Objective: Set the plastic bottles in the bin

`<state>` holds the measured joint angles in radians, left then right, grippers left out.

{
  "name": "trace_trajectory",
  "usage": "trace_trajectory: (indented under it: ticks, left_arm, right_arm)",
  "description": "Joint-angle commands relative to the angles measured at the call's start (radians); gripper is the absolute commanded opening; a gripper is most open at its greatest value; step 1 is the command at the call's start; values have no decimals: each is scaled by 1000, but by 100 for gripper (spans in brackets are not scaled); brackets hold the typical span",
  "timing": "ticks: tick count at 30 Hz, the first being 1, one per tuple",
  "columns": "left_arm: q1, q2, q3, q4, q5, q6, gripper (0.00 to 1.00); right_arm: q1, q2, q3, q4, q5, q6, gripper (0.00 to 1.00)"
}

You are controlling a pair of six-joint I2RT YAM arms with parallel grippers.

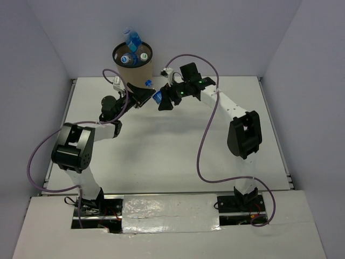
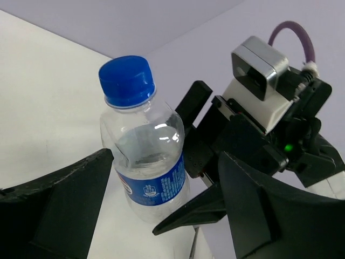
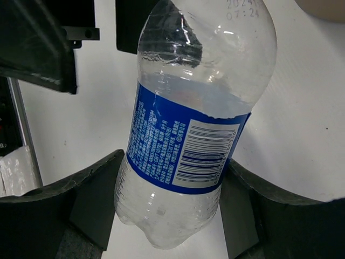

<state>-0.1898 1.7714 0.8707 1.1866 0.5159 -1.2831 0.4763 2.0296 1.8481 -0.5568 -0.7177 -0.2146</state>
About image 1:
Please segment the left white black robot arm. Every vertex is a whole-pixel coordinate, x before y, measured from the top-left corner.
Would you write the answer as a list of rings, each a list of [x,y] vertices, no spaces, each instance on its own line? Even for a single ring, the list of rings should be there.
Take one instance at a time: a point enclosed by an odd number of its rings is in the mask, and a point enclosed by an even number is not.
[[[122,127],[121,116],[133,107],[142,107],[156,92],[130,83],[127,84],[127,90],[119,99],[114,96],[102,99],[98,123],[86,123],[84,126],[64,123],[52,150],[52,162],[81,188],[78,201],[93,215],[101,214],[106,208],[104,192],[96,183],[89,166],[94,143],[116,138]]]

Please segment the blue label bottle front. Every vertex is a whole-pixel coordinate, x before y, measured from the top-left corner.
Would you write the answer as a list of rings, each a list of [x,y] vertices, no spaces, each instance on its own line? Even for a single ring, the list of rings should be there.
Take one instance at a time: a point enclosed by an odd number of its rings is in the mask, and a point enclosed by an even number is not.
[[[162,92],[161,90],[156,90],[154,88],[154,83],[151,80],[147,80],[145,82],[145,86],[148,88],[152,88],[153,90],[155,90],[155,94],[152,96],[152,98],[155,100],[155,102],[159,105],[162,101]]]

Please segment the blue label bottle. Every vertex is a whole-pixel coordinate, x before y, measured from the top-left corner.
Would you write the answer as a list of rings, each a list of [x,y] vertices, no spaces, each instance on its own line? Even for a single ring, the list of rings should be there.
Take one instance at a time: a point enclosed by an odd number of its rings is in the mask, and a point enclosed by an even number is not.
[[[154,88],[154,83],[151,80],[147,80],[145,82],[145,86],[148,88],[152,88],[153,90],[155,90],[155,94],[152,96],[152,98],[155,100],[155,102],[159,105],[162,101],[162,92],[161,90],[156,90]]]
[[[120,59],[122,64],[135,66],[138,63],[138,57],[134,53],[125,53]]]
[[[123,37],[125,39],[125,43],[131,52],[136,53],[142,46],[142,40],[136,30],[132,28],[126,28],[123,31]]]

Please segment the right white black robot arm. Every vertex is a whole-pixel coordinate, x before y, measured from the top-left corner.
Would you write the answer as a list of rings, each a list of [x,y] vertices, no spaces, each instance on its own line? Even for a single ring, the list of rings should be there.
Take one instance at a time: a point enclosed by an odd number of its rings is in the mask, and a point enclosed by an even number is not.
[[[240,169],[248,169],[253,165],[255,154],[262,143],[260,116],[256,111],[247,111],[238,106],[219,89],[219,80],[202,77],[195,63],[181,66],[181,82],[175,80],[175,71],[165,67],[161,75],[167,78],[154,99],[159,111],[170,111],[181,103],[185,97],[195,97],[212,108],[211,117],[199,144],[196,170],[201,176],[201,152],[205,138],[214,116],[219,113],[229,126],[226,144],[231,154],[239,159]]]

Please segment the green label clear bottle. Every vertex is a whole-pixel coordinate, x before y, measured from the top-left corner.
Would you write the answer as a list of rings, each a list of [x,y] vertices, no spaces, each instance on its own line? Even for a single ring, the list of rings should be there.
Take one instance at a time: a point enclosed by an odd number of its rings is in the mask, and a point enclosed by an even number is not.
[[[141,53],[141,54],[140,54],[140,60],[141,60],[142,62],[147,61],[147,59],[148,59],[148,55],[147,55],[146,53]]]

